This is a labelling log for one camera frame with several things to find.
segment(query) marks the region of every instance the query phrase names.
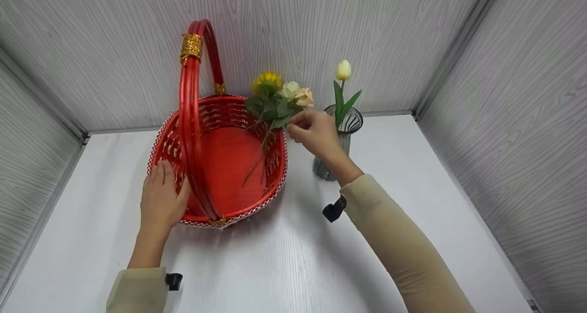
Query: basket rim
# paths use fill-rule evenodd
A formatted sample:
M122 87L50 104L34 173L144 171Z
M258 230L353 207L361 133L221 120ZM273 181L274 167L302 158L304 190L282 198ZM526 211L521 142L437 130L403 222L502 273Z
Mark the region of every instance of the basket rim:
M212 95L212 96L208 96L208 97L203 97L200 99L200 102L203 102L203 104L209 104L209 103L213 103L215 101L218 101L222 98L226 99L227 97L234 98L235 101L239 101L239 102L244 102L247 99L243 96L223 94L223 95ZM165 120L164 123L161 125L161 128L159 129L159 131L157 133L157 137L155 139L155 142L153 143L153 148L151 148L151 154L149 157L149 162L147 164L147 175L149 175L151 173L151 169L153 168L154 164L157 162L157 160L155 160L155 156L160 156L160 154L161 154L160 151L163 148L163 146L161 144L161 142L162 142L161 139L163 137L165 137L166 135L168 135L168 133L171 131L174 123L176 121L178 121L178 118L179 118L179 109L172 112L170 114L170 116L167 117L167 120ZM285 135L285 131L283 129L279 129L277 131L277 135L281 136L281 143L279 143L279 150L282 154L283 162L279 164L279 167L275 171L281 173L281 179L279 181L275 181L275 184L267 191L267 193L265 193L260 199L258 199L258 201L252 203L250 206L243 208L241 210L225 214L224 217L226 217L227 222L224 225L224 227L239 221L242 218L242 216L244 216L246 213L248 213L252 210L255 210L257 207L262 206L262 205L266 206L270 201L273 200L274 196L277 196L277 194L279 193L279 191L283 187L283 183L284 183L285 177L287 175L287 163L288 163L287 136ZM187 223L203 223L206 226L212 227L212 223L210 223L210 220L205 215L197 216L197 215L184 214L182 216L182 222L184 222L184 221Z

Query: table surface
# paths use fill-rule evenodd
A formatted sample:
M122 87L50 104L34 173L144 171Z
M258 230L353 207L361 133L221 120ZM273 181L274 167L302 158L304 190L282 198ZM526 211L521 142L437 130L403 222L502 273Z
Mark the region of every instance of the table surface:
M6 313L103 312L132 253L156 132L93 135L6 301ZM224 230L175 227L168 273L182 273L166 312L406 312L392 279L346 215L321 209L336 183L312 175L293 141L282 194ZM491 235L411 116L366 118L351 157L438 249L478 313L531 310Z

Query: glass vase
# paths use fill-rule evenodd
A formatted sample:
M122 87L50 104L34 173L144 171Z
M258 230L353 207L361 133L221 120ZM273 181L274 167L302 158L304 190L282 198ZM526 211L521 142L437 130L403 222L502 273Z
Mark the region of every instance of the glass vase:
M324 109L329 115L334 116L336 106L332 105ZM338 144L340 148L349 154L350 150L350 136L363 127L363 116L361 112L355 108L350 108L349 112L344 116L340 127L338 128ZM336 175L330 171L326 163L318 157L314 158L314 174L319 178L327 181L336 181Z

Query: human hand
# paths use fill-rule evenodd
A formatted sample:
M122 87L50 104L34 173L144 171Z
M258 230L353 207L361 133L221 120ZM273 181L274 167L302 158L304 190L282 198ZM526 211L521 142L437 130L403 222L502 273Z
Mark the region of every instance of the human hand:
M288 133L319 158L325 159L342 152L334 118L326 112L307 109L296 114L288 122Z
M176 176L172 165L162 160L151 169L143 183L141 198L141 230L168 233L182 219L189 194L189 182L184 181L176 193Z

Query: red plastic handle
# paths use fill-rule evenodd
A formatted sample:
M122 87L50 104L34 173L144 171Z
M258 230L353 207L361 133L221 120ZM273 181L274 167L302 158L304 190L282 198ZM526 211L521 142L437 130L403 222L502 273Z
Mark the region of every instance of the red plastic handle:
M206 47L211 62L214 84L223 85L220 56L214 31L208 20L193 22L189 26L189 34L199 35ZM222 219L212 202L205 172L203 169L203 154L201 131L199 128L199 65L201 60L196 56L188 56L182 67L180 79L180 109L179 109L179 139L182 148L182 163L185 167L185 177L191 185L192 193L203 213L212 221Z

